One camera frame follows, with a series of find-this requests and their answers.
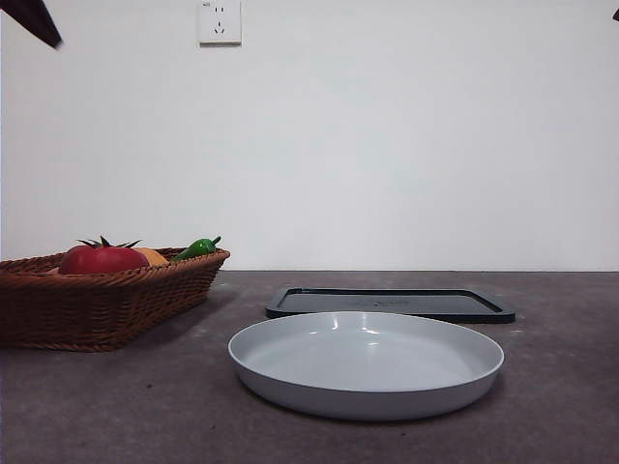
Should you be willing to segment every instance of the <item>green chili pepper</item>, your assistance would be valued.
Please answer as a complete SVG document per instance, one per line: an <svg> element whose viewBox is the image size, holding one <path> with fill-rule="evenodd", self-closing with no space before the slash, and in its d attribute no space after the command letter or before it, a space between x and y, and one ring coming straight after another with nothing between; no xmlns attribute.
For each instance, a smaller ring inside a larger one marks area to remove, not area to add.
<svg viewBox="0 0 619 464"><path fill-rule="evenodd" d="M170 261L180 261L181 259L194 258L195 256L203 256L205 254L211 254L217 251L215 244L221 240L221 237L217 237L214 240L200 239L193 242L183 251L174 256Z"/></svg>

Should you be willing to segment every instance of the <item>gray plate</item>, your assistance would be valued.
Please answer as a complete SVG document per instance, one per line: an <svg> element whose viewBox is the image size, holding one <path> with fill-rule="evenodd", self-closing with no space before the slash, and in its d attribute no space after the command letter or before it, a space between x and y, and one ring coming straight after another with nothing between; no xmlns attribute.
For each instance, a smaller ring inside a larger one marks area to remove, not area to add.
<svg viewBox="0 0 619 464"><path fill-rule="evenodd" d="M454 324L381 312L274 319L234 335L241 380L279 405L331 418L394 421L447 413L491 387L504 355Z"/></svg>

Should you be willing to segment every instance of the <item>wall socket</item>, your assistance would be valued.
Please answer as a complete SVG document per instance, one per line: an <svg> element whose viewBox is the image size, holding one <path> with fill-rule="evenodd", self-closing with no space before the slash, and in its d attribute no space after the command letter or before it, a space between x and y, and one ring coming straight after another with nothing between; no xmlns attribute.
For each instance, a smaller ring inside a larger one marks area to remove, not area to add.
<svg viewBox="0 0 619 464"><path fill-rule="evenodd" d="M241 44L241 0L203 0L197 6L200 45Z"/></svg>

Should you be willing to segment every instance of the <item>table surface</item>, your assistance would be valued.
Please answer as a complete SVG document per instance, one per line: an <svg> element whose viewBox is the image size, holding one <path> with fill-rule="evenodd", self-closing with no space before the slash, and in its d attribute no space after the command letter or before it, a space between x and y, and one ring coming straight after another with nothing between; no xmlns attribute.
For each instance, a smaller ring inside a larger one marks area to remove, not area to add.
<svg viewBox="0 0 619 464"><path fill-rule="evenodd" d="M506 354L492 390L424 420L350 422L249 392L228 339L284 286L467 288L516 310L469 325ZM220 272L209 299L111 353L0 350L18 463L619 462L619 274Z"/></svg>

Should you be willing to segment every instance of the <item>brown basket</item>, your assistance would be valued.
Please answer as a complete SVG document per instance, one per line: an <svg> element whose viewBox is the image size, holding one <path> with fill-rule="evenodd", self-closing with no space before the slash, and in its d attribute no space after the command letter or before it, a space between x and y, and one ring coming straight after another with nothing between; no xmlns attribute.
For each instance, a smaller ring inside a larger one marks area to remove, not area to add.
<svg viewBox="0 0 619 464"><path fill-rule="evenodd" d="M170 258L182 248L161 248ZM110 351L196 306L230 253L113 274L54 275L64 253L0 262L0 346Z"/></svg>

